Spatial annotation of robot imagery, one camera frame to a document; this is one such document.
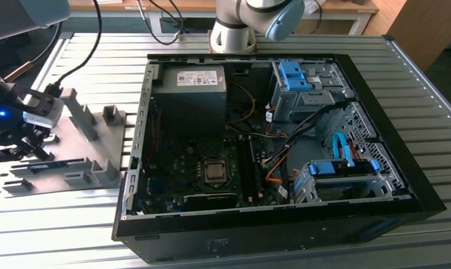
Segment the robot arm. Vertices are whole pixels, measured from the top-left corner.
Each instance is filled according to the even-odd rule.
[[[0,0],[0,39],[47,28],[69,16],[68,0]],[[9,84],[0,78],[0,163],[30,154],[49,159],[43,139],[58,123],[64,106],[58,96]]]
[[[217,0],[217,20],[211,34],[216,53],[251,53],[256,48],[255,32],[284,40],[304,14],[303,0]]]

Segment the sticker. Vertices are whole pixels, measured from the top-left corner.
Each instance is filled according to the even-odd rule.
[[[319,77],[308,77],[308,81],[322,83],[322,79]]]
[[[273,116],[272,112],[265,113],[265,121],[267,122],[272,122],[272,116]]]
[[[224,248],[227,248],[231,244],[231,239],[224,238],[224,239],[213,239],[207,241],[207,246],[208,246],[208,251],[209,252],[219,252]]]
[[[125,10],[140,10],[138,7],[125,7],[124,9],[125,9]]]
[[[35,165],[35,166],[31,166],[30,169],[45,169],[45,168],[49,168],[47,165]]]
[[[187,71],[178,73],[178,86],[217,85],[216,71]]]
[[[289,192],[287,191],[287,189],[283,186],[279,187],[279,193],[287,199],[287,196],[288,196]]]

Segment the floor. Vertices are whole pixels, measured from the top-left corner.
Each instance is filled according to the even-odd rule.
[[[188,18],[185,20],[185,27],[192,33],[207,33],[208,29],[212,29],[213,24],[215,19],[203,20]],[[72,18],[65,22],[64,32],[94,33],[97,31],[97,27],[96,18]],[[178,30],[178,27],[168,20],[164,20],[162,28],[166,33],[176,33]],[[148,33],[149,31],[140,18],[104,18],[104,32]],[[50,29],[41,29],[30,32],[30,36],[33,38],[31,44],[18,49],[18,53],[23,61],[33,59],[41,53],[43,48],[47,46],[53,35],[53,27]],[[30,86],[34,83],[41,68],[42,64],[38,64],[34,69],[31,69],[30,72],[17,80],[17,82],[25,86]],[[14,69],[14,67],[0,70],[0,75],[6,76],[11,69]],[[451,52],[443,52],[427,70],[426,75],[451,102]]]

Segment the metal table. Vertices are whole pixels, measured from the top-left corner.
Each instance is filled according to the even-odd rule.
[[[43,89],[84,60],[94,40],[96,34],[59,40],[35,88]],[[208,53],[208,47],[207,35],[191,35],[165,47],[145,34],[105,34],[89,65],[66,79],[65,86],[77,88],[93,111],[116,104],[129,113],[124,167],[148,53]],[[434,85],[395,42],[382,37],[295,36],[283,43],[259,38],[259,48],[263,53],[351,55],[449,210],[367,244],[148,265],[110,239],[118,188],[2,198],[0,267],[451,268],[451,106]]]

